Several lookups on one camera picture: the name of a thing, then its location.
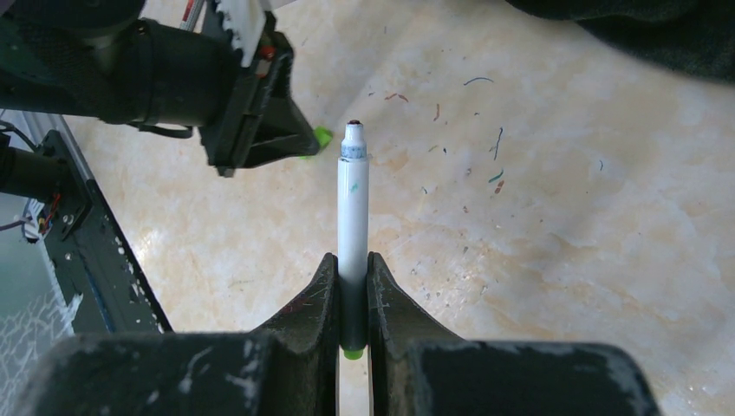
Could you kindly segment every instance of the green object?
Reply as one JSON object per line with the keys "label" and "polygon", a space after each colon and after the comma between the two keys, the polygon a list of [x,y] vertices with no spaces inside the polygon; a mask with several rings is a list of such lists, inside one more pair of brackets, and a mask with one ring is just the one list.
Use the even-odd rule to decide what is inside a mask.
{"label": "green object", "polygon": [[360,358],[362,358],[362,351],[362,349],[359,349],[357,351],[347,351],[345,349],[345,358],[352,361],[359,360]]}
{"label": "green object", "polygon": [[487,183],[488,184],[491,184],[491,183],[495,182],[496,180],[500,179],[500,177],[503,176],[503,172],[504,172],[504,170],[503,170],[503,168],[501,168],[500,169],[500,173],[498,175],[492,177],[492,179],[488,180]]}
{"label": "green object", "polygon": [[[332,142],[332,139],[335,137],[335,134],[332,133],[331,130],[329,130],[326,127],[318,126],[314,129],[314,135],[316,136],[316,141],[319,142],[319,153],[324,150],[324,147],[327,147],[329,143]],[[302,156],[301,159],[310,159],[311,156]]]}

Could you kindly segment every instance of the floor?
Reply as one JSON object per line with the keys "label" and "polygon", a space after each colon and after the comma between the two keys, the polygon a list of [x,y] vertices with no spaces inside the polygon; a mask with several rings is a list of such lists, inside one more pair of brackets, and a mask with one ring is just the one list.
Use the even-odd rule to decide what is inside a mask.
{"label": "floor", "polygon": [[[178,25],[184,5],[146,16]],[[501,1],[301,0],[276,15],[312,124],[365,124],[370,247],[439,321],[467,338],[609,342],[666,414],[735,408],[732,88]],[[179,331],[255,327],[336,248],[338,146],[221,179],[198,139],[68,121]],[[343,414],[366,414],[366,362],[341,370]]]}

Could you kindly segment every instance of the black robotic arm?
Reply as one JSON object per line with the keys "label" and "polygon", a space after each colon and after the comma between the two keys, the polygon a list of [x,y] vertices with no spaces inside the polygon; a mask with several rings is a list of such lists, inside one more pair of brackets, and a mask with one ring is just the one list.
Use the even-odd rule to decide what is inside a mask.
{"label": "black robotic arm", "polygon": [[[231,2],[237,7],[209,0],[202,32],[192,33],[139,19],[144,0],[16,0],[0,18],[0,107],[96,117],[176,138],[198,127],[223,176],[316,154],[313,131],[290,97],[288,40],[267,6],[258,10],[262,28],[224,25],[237,20],[227,11]],[[233,36],[259,36],[250,39],[255,52],[234,49]]]}

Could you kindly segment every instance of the white marker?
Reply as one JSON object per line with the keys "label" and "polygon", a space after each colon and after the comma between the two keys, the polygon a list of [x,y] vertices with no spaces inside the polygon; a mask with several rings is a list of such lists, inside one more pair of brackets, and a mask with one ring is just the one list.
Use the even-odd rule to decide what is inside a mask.
{"label": "white marker", "polygon": [[345,127],[337,168],[337,272],[340,275],[341,339],[345,357],[357,360],[368,343],[368,146],[362,124]]}

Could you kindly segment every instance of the red wire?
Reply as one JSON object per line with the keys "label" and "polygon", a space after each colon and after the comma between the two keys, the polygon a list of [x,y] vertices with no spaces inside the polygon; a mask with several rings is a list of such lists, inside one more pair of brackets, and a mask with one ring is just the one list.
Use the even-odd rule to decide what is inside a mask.
{"label": "red wire", "polygon": [[62,195],[60,193],[57,193],[54,196],[54,202],[51,203],[51,208],[49,209],[49,215],[46,217],[46,220],[43,222],[43,230],[41,233],[45,233],[49,230],[49,221],[51,218],[56,214],[56,209],[59,207],[59,199],[62,198]]}

